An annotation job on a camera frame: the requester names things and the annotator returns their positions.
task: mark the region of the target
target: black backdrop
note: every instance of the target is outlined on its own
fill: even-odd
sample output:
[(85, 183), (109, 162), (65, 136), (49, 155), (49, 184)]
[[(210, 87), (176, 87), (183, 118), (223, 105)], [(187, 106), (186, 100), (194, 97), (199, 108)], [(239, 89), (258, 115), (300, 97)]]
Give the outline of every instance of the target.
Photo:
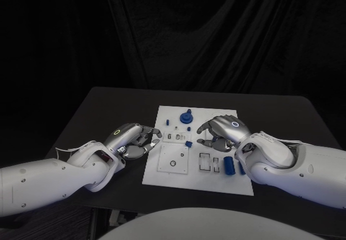
[(343, 0), (7, 0), (1, 9), (13, 164), (43, 158), (93, 86), (305, 96), (346, 147)]

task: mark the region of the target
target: small blue part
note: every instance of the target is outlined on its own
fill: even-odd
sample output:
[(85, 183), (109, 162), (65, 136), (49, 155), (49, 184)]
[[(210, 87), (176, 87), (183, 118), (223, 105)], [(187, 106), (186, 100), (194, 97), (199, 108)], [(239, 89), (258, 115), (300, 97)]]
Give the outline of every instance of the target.
[(233, 158), (230, 156), (223, 157), (223, 163), (225, 163), (225, 174), (226, 175), (235, 175), (235, 164), (233, 164)]
[(242, 166), (240, 162), (238, 162), (238, 163), (239, 163), (239, 173), (240, 173), (240, 175), (245, 175), (246, 173), (243, 171), (243, 166)]
[(193, 143), (190, 141), (186, 141), (184, 145), (190, 148), (193, 146)]
[(193, 121), (193, 115), (191, 115), (191, 110), (189, 109), (187, 112), (184, 112), (180, 115), (180, 122), (183, 124), (189, 124)]

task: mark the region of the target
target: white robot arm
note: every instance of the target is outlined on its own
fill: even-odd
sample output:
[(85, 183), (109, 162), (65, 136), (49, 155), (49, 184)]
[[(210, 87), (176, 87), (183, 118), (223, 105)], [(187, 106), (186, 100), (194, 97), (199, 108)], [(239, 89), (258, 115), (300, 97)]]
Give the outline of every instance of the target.
[(154, 140), (141, 147), (148, 134), (161, 137), (160, 130), (138, 123), (124, 124), (103, 144), (89, 141), (67, 161), (50, 158), (0, 169), (0, 217), (18, 214), (67, 198), (85, 187), (99, 191), (125, 160), (140, 158), (155, 146)]
[(246, 125), (230, 115), (209, 120), (197, 134), (206, 129), (213, 139), (197, 142), (222, 152), (235, 146), (233, 157), (255, 183), (346, 209), (346, 151), (276, 139), (263, 132), (251, 134)]

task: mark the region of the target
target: black table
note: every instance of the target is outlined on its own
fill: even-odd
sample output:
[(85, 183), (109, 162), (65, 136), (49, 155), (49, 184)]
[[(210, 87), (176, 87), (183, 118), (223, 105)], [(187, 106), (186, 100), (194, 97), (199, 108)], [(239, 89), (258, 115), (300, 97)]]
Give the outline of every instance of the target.
[[(301, 96), (160, 91), (95, 87), (65, 127), (54, 147), (102, 142), (124, 123), (154, 126), (158, 105), (236, 110), (252, 133), (301, 140), (340, 149), (310, 101)], [(206, 207), (240, 211), (287, 223), (314, 234), (346, 236), (346, 211), (301, 199), (252, 182), (253, 196), (142, 185), (147, 155), (127, 161), (99, 192), (80, 188), (67, 198), (76, 204), (138, 213)]]

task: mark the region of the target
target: robotic hand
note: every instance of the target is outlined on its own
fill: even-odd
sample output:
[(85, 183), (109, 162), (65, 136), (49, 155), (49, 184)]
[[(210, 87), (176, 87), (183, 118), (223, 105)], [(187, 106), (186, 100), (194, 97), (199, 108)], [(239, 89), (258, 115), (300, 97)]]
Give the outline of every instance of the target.
[[(103, 144), (89, 141), (69, 150), (56, 148), (57, 159), (31, 161), (0, 169), (0, 217), (18, 214), (67, 198), (85, 187), (99, 191), (114, 173), (125, 167), (124, 160), (140, 158), (160, 142), (141, 146), (158, 129), (138, 123), (124, 124)], [(59, 160), (59, 152), (75, 152), (67, 161)]]
[(278, 139), (262, 131), (251, 134), (233, 116), (216, 116), (197, 129), (213, 139), (197, 142), (220, 152), (236, 151), (235, 159), (258, 184), (333, 208), (346, 209), (346, 151)]

